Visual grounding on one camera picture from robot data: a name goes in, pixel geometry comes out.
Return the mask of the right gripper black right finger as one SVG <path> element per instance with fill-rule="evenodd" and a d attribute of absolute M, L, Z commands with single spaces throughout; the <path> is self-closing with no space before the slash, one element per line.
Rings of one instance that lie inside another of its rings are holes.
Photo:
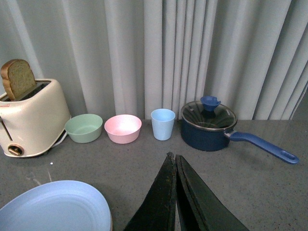
<path fill-rule="evenodd" d="M 176 156 L 177 203 L 183 231 L 247 231 L 191 167 Z"/>

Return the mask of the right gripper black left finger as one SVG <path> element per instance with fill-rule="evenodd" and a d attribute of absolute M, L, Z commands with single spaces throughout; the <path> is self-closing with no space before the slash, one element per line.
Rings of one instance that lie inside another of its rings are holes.
<path fill-rule="evenodd" d="M 142 205 L 126 231 L 173 231 L 175 229 L 177 167 L 172 152 L 155 177 Z"/>

